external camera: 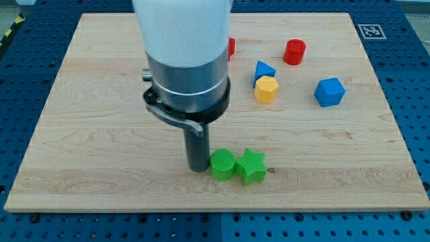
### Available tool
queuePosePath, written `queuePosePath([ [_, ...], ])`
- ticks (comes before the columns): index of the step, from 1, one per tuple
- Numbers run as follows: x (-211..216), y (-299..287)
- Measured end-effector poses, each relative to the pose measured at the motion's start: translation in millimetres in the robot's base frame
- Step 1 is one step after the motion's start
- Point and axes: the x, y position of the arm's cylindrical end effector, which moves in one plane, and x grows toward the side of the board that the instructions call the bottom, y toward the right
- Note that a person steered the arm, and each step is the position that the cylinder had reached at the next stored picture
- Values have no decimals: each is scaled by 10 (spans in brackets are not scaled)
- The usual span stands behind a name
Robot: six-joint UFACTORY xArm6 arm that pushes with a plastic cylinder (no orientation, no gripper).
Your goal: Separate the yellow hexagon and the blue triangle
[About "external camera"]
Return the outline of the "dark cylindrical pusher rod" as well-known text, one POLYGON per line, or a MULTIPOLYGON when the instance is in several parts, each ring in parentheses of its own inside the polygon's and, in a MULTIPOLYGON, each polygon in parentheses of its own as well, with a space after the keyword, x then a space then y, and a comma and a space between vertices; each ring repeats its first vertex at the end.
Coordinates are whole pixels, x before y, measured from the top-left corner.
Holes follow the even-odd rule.
POLYGON ((189 168, 194 172, 203 172, 210 166, 209 126, 203 125, 203 135, 198 136, 184 130, 184 143, 189 168))

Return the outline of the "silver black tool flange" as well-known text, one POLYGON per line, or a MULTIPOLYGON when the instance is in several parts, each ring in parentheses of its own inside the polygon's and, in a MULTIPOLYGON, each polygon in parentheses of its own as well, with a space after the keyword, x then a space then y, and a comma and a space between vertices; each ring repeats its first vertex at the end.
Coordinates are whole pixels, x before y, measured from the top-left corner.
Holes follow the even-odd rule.
POLYGON ((146 108, 163 122, 196 136, 226 110, 230 97, 227 53, 194 67, 175 67, 148 57, 152 86, 143 95, 146 108))

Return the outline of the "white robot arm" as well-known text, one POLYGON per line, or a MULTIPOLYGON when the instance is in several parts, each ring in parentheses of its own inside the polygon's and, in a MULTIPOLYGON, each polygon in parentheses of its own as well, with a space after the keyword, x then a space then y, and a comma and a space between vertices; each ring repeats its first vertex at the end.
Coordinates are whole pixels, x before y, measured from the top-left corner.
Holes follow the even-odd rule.
POLYGON ((143 95, 159 120, 183 130, 194 172, 210 165, 209 123, 228 107, 229 0, 133 0, 151 83, 143 95))

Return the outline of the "red block behind arm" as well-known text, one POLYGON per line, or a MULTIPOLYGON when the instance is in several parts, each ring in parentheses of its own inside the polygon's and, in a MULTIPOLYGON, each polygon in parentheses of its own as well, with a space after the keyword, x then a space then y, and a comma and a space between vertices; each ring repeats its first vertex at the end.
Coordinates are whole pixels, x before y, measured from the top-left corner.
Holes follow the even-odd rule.
POLYGON ((235 38, 229 38, 229 40, 228 40, 228 61, 230 61, 232 55, 235 54, 235 47, 236 47, 236 39, 235 38))

